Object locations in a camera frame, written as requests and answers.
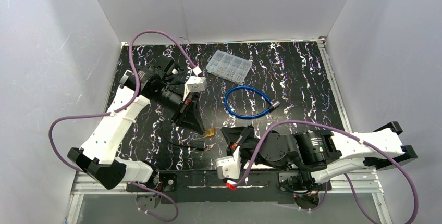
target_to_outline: blue cable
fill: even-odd
[[[270,106],[264,110],[261,113],[258,113],[256,115],[251,115],[251,116],[243,116],[240,114],[237,114],[235,112],[232,111],[232,109],[229,107],[229,105],[227,104],[227,100],[230,96],[230,94],[235,91],[235,90],[250,90],[253,91],[255,93],[257,93],[258,95],[262,96],[266,102],[268,102],[270,104]],[[278,106],[279,106],[279,101],[274,101],[272,102],[272,100],[270,100],[270,98],[268,98],[268,96],[266,96],[263,92],[253,88],[253,87],[249,87],[249,86],[238,86],[238,87],[234,87],[232,89],[230,89],[229,91],[227,91],[226,96],[224,97],[224,106],[226,107],[226,110],[229,112],[229,114],[239,118],[239,119],[245,119],[245,120],[249,120],[249,119],[255,119],[255,118],[260,118],[262,116],[265,116],[266,114],[274,111]]]

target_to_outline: black table surface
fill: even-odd
[[[324,64],[316,42],[280,43],[225,43],[183,45],[187,54],[199,65],[207,78],[207,89],[200,96],[200,112],[207,128],[218,127],[214,137],[205,140],[214,144],[208,151],[196,151],[187,147],[172,146],[162,136],[159,122],[167,138],[174,143],[186,144],[200,135],[182,128],[172,128],[171,112],[151,102],[138,115],[118,148],[117,157],[132,160],[146,160],[161,170],[215,169],[215,160],[226,156],[227,144],[220,127],[238,127],[252,124],[255,136],[261,134],[273,123],[281,120],[306,120],[343,129],[339,110],[325,72]],[[271,114],[254,120],[242,120],[227,114],[224,95],[238,86],[204,69],[217,50],[248,59],[253,62],[246,76],[245,85],[263,91],[270,99],[277,99],[281,105]],[[148,65],[158,56],[166,55],[188,69],[186,59],[174,45],[143,45],[133,49],[134,61]],[[130,69],[128,47],[121,51],[108,103],[115,96],[119,80]],[[184,81],[190,70],[183,74]],[[257,94],[235,91],[230,96],[232,108],[244,115],[256,114],[267,108],[266,102]],[[309,129],[301,125],[283,125],[275,128],[280,134],[296,133]]]

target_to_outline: white wall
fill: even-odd
[[[0,0],[0,223],[63,223],[74,171],[58,117],[100,112],[118,38],[97,0]],[[61,123],[66,156],[97,120]]]
[[[158,29],[181,42],[326,36],[346,0],[99,0],[121,41]],[[168,43],[144,35],[139,43]]]
[[[442,218],[442,0],[348,0],[327,48],[355,131],[396,120],[419,159],[405,165],[419,192],[415,223]],[[411,215],[398,170],[379,173],[394,223]]]

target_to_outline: metal connector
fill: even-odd
[[[268,107],[268,109],[270,110],[270,112],[274,111],[277,107],[279,107],[279,104],[281,104],[278,100],[274,100],[270,103],[270,106]]]

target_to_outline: clear plastic organizer box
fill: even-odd
[[[210,74],[244,85],[251,67],[251,61],[218,50],[209,60],[206,69]]]

